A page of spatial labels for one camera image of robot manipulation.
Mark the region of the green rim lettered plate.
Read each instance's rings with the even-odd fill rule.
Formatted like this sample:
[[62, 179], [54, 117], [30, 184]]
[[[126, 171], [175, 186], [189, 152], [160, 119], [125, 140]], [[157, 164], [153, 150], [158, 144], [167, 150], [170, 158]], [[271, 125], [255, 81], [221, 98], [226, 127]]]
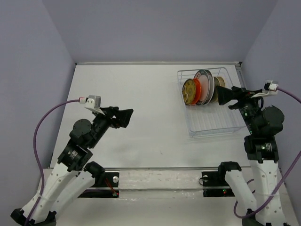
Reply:
[[199, 70], [194, 78], [197, 78], [200, 81], [202, 88], [201, 97], [196, 105], [203, 105], [209, 92], [209, 78], [205, 70]]

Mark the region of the green red striped plate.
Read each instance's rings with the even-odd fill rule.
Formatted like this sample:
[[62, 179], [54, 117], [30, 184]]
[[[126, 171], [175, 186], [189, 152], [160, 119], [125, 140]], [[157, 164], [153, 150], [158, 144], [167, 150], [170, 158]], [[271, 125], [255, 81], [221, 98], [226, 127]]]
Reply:
[[211, 101], [214, 93], [214, 77], [209, 70], [205, 70], [205, 72], [207, 73], [209, 78], [209, 92], [204, 102], [204, 105], [208, 104]]

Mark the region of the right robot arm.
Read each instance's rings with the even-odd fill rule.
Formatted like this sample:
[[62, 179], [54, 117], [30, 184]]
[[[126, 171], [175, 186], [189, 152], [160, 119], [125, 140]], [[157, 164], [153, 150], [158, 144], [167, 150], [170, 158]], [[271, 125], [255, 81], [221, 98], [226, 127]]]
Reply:
[[275, 106], [263, 106], [263, 97], [276, 92], [272, 90], [250, 91], [233, 86], [231, 89], [217, 86], [218, 103], [236, 100], [229, 106], [239, 110], [249, 135], [244, 138], [244, 147], [253, 173], [255, 191], [252, 192], [244, 180], [242, 169], [237, 162], [222, 162], [216, 173], [220, 184], [228, 184], [244, 214], [236, 215], [244, 226], [286, 226], [288, 224], [281, 200], [277, 178], [278, 148], [275, 135], [283, 130], [284, 114]]

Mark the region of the orange plate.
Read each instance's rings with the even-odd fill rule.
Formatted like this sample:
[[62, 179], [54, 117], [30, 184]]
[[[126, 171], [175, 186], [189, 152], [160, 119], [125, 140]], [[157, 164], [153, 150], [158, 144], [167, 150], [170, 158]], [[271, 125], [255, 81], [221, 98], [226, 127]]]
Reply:
[[196, 91], [195, 91], [194, 99], [193, 99], [193, 101], [191, 103], [192, 105], [196, 104], [199, 101], [199, 99], [201, 97], [201, 92], [202, 92], [200, 81], [197, 78], [194, 78], [193, 81], [195, 83]]

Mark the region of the beige plate green patch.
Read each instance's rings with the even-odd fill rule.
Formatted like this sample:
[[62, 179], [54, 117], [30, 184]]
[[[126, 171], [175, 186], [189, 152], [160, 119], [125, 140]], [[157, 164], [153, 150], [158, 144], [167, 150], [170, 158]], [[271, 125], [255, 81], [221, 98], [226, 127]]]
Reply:
[[221, 86], [221, 87], [226, 87], [226, 86], [225, 86], [225, 80], [224, 80], [223, 77], [217, 76], [216, 78], [217, 78], [217, 80], [219, 81], [219, 86]]

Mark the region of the yellow brown patterned plate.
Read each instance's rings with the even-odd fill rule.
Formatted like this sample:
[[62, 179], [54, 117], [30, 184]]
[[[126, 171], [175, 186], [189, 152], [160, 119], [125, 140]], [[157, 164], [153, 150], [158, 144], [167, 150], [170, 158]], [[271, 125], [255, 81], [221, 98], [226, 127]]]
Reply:
[[196, 94], [196, 86], [193, 79], [187, 79], [182, 87], [183, 100], [186, 105], [190, 105]]

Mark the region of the black plate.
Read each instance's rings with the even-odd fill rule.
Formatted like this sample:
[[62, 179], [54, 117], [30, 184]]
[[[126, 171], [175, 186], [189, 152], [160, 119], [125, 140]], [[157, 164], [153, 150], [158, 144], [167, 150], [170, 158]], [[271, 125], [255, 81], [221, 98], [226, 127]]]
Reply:
[[210, 103], [213, 93], [214, 93], [214, 77], [211, 72], [207, 71], [209, 79], [210, 79], [210, 89], [209, 89], [209, 96], [208, 96], [208, 103]]

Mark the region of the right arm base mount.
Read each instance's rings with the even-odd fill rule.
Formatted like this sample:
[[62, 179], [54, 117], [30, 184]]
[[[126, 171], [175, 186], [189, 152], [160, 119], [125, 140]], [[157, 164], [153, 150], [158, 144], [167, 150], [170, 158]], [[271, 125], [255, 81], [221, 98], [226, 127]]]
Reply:
[[205, 198], [234, 197], [229, 184], [220, 177], [218, 171], [203, 171], [198, 182], [203, 187]]

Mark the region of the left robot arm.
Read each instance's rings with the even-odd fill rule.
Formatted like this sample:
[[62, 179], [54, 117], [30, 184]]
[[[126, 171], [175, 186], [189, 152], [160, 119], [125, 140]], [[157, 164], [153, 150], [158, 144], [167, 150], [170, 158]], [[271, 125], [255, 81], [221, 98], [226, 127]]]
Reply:
[[93, 110], [92, 121], [77, 120], [49, 177], [41, 178], [40, 190], [22, 208], [13, 210], [11, 218], [21, 226], [56, 225], [60, 211], [89, 187], [103, 183], [105, 169], [90, 161], [91, 149], [108, 128], [126, 128], [133, 112], [110, 106]]

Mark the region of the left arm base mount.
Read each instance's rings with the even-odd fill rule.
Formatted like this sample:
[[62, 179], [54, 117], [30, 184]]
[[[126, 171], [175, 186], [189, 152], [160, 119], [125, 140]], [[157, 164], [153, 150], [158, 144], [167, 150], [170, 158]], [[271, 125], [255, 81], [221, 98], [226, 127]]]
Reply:
[[98, 179], [79, 198], [119, 198], [119, 172], [107, 171], [103, 179]]

